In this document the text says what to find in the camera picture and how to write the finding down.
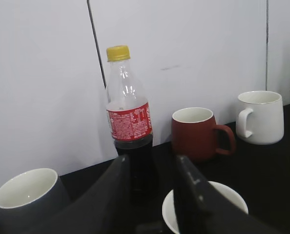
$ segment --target soda bottle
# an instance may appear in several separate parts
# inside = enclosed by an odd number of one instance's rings
[[[158,186],[148,100],[141,82],[131,72],[129,48],[107,48],[107,57],[111,71],[106,109],[111,134],[118,154],[126,154],[130,159],[132,198],[143,198]]]

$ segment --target white partition panel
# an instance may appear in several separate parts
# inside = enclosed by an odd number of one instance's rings
[[[192,106],[235,120],[241,92],[265,89],[266,0],[91,1],[106,76],[106,48],[127,44],[149,98],[154,144],[171,115]]]
[[[86,2],[0,0],[0,185],[116,156]]]
[[[268,90],[290,103],[290,0],[269,2]]]

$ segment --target mug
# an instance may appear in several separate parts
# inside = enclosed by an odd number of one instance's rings
[[[224,184],[218,183],[218,182],[209,181],[209,183],[219,193],[221,193],[227,200],[229,200],[231,203],[233,203],[243,212],[248,214],[248,207],[246,205],[246,202],[237,192],[235,192],[230,187]],[[164,202],[163,202],[162,212],[163,212],[163,219],[166,225],[169,227],[169,229],[173,233],[179,234],[179,227],[178,227],[178,223],[177,223],[176,215],[174,211],[173,190],[171,190],[165,197]]]
[[[230,150],[218,148],[216,130],[226,132]],[[236,149],[232,130],[228,126],[217,125],[213,112],[201,107],[185,108],[173,113],[171,141],[174,153],[186,155],[195,162],[210,159],[216,153],[231,155]]]
[[[19,234],[70,204],[57,173],[48,168],[22,173],[0,187],[0,227]]]
[[[252,91],[238,96],[236,133],[257,145],[280,141],[284,135],[282,96],[271,91]]]

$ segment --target dark gray mug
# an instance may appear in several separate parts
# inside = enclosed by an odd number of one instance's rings
[[[49,168],[22,173],[0,187],[0,227],[19,234],[70,204],[57,173]]]

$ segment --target white ceramic cup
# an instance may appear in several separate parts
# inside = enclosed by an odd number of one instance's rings
[[[228,199],[235,206],[248,214],[248,207],[246,205],[246,202],[237,192],[235,192],[230,187],[224,184],[220,184],[218,182],[209,181],[209,183],[226,199]],[[166,225],[170,228],[171,231],[173,231],[173,233],[180,234],[174,211],[173,190],[171,190],[164,199],[163,218]]]
[[[252,91],[238,96],[236,133],[242,140],[269,145],[284,135],[282,96],[271,91]]]

